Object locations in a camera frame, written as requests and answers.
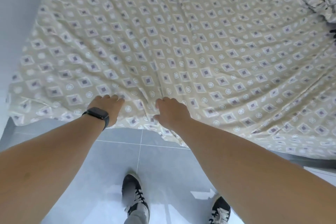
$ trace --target left hand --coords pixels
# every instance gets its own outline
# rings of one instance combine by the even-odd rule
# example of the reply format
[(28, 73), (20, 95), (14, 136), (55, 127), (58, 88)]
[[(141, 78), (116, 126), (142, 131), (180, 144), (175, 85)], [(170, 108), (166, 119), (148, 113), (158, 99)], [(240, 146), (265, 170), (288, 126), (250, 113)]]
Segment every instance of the left hand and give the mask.
[(103, 97), (96, 96), (89, 104), (88, 109), (98, 107), (99, 109), (108, 112), (110, 122), (107, 127), (111, 127), (117, 122), (118, 114), (124, 102), (125, 100), (123, 98), (119, 98), (117, 95), (113, 95), (111, 97), (109, 95), (105, 95)]

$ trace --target hand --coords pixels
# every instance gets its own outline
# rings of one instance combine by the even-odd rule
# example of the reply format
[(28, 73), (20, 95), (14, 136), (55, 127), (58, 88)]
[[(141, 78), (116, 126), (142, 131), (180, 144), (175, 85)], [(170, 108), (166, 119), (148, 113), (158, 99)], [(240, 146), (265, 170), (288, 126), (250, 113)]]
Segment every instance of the hand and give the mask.
[(169, 130), (174, 130), (177, 125), (191, 119), (187, 107), (175, 98), (159, 98), (156, 100), (155, 106), (159, 109), (160, 114), (154, 115), (154, 119)]
[(98, 107), (99, 109), (107, 111), (108, 116), (110, 117), (108, 127), (111, 127), (117, 122), (118, 114), (124, 102), (125, 100), (123, 98), (119, 98), (117, 95), (113, 95), (112, 97), (109, 95), (105, 95), (103, 97), (96, 96), (89, 104), (88, 109)]

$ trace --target left arm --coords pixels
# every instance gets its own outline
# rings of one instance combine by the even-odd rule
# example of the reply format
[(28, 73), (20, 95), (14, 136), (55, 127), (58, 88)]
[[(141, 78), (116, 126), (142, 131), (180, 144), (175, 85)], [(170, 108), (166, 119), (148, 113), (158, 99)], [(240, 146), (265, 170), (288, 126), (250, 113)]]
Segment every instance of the left arm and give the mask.
[[(114, 95), (89, 105), (108, 112), (109, 126), (124, 103)], [(39, 223), (69, 186), (105, 122), (89, 115), (0, 153), (0, 222)]]

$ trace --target bed sheet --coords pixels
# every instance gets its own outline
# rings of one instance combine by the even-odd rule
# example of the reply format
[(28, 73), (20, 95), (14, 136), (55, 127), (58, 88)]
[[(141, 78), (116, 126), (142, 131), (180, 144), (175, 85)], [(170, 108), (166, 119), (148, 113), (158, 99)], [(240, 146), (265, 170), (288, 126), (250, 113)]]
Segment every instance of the bed sheet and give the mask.
[(23, 52), (16, 125), (71, 121), (118, 94), (115, 127), (184, 145), (153, 120), (168, 96), (267, 149), (336, 158), (336, 53), (303, 0), (43, 0)]

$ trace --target bed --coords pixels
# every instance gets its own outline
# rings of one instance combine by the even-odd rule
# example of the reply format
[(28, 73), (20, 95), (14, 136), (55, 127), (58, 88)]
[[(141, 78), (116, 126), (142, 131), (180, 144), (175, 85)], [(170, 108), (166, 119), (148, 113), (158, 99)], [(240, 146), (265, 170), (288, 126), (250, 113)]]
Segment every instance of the bed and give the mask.
[(336, 159), (333, 2), (42, 0), (10, 115), (71, 121), (95, 95), (118, 94), (115, 127), (185, 145), (153, 119), (168, 96), (269, 150)]

